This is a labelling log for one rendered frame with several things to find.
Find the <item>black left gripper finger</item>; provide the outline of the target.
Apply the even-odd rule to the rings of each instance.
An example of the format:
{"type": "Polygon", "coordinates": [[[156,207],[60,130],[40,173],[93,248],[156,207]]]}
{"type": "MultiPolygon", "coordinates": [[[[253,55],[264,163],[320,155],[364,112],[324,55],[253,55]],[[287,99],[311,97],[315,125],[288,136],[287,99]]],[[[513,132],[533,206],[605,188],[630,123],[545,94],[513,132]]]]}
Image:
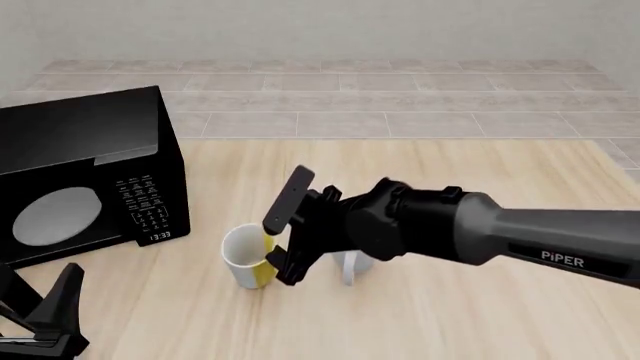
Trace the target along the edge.
{"type": "Polygon", "coordinates": [[[0,264],[0,317],[21,327],[31,327],[26,317],[40,304],[42,297],[6,264],[0,264]]]}
{"type": "Polygon", "coordinates": [[[81,335],[79,300],[84,274],[77,263],[63,269],[49,293],[26,318],[36,337],[81,335]]]}

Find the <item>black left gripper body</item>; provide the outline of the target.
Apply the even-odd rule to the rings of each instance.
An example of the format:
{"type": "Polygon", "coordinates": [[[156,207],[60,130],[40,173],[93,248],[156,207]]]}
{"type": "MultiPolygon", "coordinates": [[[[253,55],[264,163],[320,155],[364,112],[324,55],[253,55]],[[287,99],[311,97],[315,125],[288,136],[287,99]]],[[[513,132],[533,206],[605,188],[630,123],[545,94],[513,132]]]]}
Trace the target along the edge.
{"type": "Polygon", "coordinates": [[[78,320],[29,324],[18,317],[12,323],[33,333],[32,338],[0,334],[0,360],[76,360],[89,346],[78,320]]]}

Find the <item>black microwave oven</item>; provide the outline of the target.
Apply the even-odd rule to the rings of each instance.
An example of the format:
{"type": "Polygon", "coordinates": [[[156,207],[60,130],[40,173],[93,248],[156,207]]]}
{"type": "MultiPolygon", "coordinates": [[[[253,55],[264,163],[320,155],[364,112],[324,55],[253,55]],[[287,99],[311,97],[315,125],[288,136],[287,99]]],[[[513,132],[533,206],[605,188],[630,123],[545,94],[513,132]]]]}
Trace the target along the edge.
{"type": "Polygon", "coordinates": [[[0,108],[0,263],[190,231],[185,161],[158,86],[0,108]]]}

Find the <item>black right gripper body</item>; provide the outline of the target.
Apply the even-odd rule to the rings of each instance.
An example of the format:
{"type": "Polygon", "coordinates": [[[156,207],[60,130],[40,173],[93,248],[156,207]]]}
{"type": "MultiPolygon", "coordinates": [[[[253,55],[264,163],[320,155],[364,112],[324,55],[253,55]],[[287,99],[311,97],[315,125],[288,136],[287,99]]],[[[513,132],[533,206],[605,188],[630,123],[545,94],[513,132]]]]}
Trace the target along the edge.
{"type": "Polygon", "coordinates": [[[342,192],[329,185],[321,193],[309,190],[294,215],[290,248],[294,263],[315,263],[323,254],[348,251],[342,192]]]}

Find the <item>yellow and white mug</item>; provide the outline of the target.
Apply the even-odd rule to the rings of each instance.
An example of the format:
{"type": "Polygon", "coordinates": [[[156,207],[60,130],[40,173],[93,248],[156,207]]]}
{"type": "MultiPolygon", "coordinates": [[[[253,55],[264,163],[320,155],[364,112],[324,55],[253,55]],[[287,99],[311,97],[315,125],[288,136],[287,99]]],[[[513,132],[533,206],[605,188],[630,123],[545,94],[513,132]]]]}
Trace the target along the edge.
{"type": "Polygon", "coordinates": [[[276,242],[259,224],[243,224],[230,230],[221,244],[221,256],[240,287],[265,287],[277,270],[266,260],[276,242]]]}

